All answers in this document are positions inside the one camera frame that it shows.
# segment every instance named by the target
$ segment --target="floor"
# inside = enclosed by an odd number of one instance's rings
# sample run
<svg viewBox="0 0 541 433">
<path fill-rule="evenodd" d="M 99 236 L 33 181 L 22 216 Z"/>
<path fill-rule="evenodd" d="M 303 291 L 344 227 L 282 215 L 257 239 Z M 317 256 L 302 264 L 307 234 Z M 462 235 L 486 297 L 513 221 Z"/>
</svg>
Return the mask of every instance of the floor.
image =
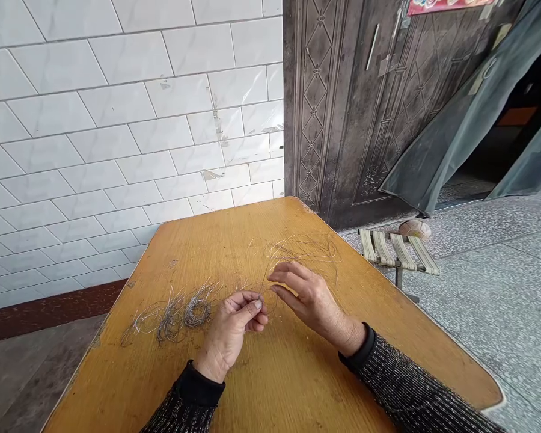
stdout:
<svg viewBox="0 0 541 433">
<path fill-rule="evenodd" d="M 442 275 L 406 272 L 403 287 L 495 375 L 507 404 L 489 416 L 511 432 L 541 432 L 541 193 L 429 223 Z M 343 237 L 362 252 L 358 235 Z M 0 432 L 40 431 L 103 318 L 0 342 Z"/>
</svg>

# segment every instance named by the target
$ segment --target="gray curtain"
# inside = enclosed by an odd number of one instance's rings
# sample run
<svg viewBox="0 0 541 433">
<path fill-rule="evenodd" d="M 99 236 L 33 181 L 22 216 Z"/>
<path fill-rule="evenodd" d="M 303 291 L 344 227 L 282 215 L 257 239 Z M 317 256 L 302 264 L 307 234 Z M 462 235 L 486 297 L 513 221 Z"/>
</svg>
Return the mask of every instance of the gray curtain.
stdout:
<svg viewBox="0 0 541 433">
<path fill-rule="evenodd" d="M 489 132 L 509 94 L 541 54 L 541 0 L 529 1 L 521 13 L 507 37 L 401 155 L 380 191 L 400 197 L 426 215 L 433 212 L 441 187 Z M 538 143 L 521 154 L 513 166 L 515 175 L 510 171 L 514 178 L 506 176 L 506 183 L 498 185 L 506 192 L 492 193 L 491 198 L 515 194 L 513 188 L 527 185 L 525 170 L 538 177 L 528 183 L 541 184 L 534 167 L 541 164 L 541 139 Z"/>
</svg>

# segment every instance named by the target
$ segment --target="sleeve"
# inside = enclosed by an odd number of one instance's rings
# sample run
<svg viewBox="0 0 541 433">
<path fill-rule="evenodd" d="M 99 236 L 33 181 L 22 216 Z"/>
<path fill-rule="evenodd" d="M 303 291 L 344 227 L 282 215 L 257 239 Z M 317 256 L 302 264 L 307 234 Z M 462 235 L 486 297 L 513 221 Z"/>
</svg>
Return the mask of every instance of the sleeve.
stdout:
<svg viewBox="0 0 541 433">
<path fill-rule="evenodd" d="M 401 432 L 504 432 L 367 324 L 359 351 L 339 357 Z"/>
<path fill-rule="evenodd" d="M 141 433 L 208 432 L 224 387 L 202 376 L 188 361 Z"/>
</svg>

